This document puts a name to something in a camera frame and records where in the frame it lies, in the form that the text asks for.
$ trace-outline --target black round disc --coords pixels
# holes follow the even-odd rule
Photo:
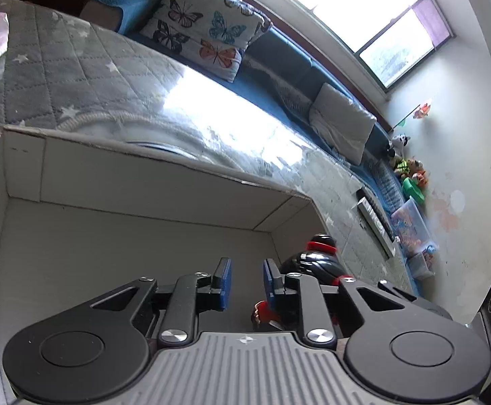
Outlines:
[[[452,344],[431,332],[407,332],[396,337],[391,344],[397,359],[418,367],[435,367],[453,355]]]
[[[72,331],[47,338],[41,345],[41,355],[55,366],[78,367],[94,361],[104,348],[98,336]]]

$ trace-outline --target orange butterfly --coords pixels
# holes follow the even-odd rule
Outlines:
[[[235,48],[226,48],[225,50],[219,50],[219,48],[214,47],[207,41],[201,39],[201,50],[199,50],[199,55],[201,58],[211,58],[214,57],[215,61],[219,61],[219,65],[228,69],[233,65],[233,59],[236,57]]]

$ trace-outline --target metal screw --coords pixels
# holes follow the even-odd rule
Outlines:
[[[187,339],[187,333],[180,329],[168,329],[161,332],[161,339],[165,342],[182,342]]]
[[[308,332],[308,338],[313,342],[328,342],[334,339],[334,334],[326,329],[313,329]]]

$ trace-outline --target window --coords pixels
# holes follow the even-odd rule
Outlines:
[[[450,31],[432,0],[296,0],[388,90]]]

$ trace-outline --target butterfly pillow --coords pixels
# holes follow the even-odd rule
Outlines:
[[[263,36],[266,32],[268,32],[273,27],[272,20],[268,18],[268,16],[264,12],[257,9],[256,7],[250,5],[249,3],[246,3],[243,0],[229,0],[229,1],[233,1],[237,6],[243,8],[245,13],[248,13],[249,11],[253,11],[262,18],[261,24],[258,25],[256,29],[256,33],[253,35],[248,45],[251,45],[253,41],[256,41],[258,38]]]
[[[141,34],[232,82],[261,21],[232,0],[162,0]]]

